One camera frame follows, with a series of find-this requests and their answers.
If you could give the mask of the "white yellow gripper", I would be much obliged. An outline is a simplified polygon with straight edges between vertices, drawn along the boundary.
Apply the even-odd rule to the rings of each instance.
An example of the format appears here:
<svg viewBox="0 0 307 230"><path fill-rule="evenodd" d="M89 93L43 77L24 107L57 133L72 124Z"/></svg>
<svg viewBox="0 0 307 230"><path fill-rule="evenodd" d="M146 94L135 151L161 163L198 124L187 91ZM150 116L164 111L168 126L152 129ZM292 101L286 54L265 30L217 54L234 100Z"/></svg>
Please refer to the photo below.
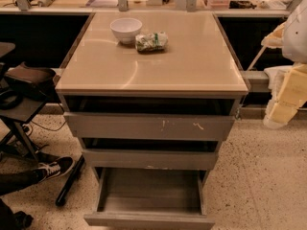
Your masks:
<svg viewBox="0 0 307 230"><path fill-rule="evenodd" d="M263 124L268 128L286 126L307 102L307 37L305 25L284 22L264 37L262 46L281 48L284 58L294 65L285 73L278 72L274 79L272 98L269 100Z"/></svg>

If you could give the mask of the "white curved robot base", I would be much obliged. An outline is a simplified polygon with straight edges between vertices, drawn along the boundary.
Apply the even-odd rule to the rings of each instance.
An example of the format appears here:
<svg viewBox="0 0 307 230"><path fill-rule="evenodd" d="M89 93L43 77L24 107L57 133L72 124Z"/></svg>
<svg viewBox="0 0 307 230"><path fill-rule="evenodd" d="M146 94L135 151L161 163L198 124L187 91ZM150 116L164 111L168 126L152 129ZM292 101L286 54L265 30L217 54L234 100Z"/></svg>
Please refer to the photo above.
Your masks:
<svg viewBox="0 0 307 230"><path fill-rule="evenodd" d="M269 67L264 69L264 73L268 76L269 78L269 85L268 88L272 90L274 86L274 79L277 76L278 72L285 73L288 70L292 68L291 65L282 65L282 66L274 66L274 67Z"/></svg>

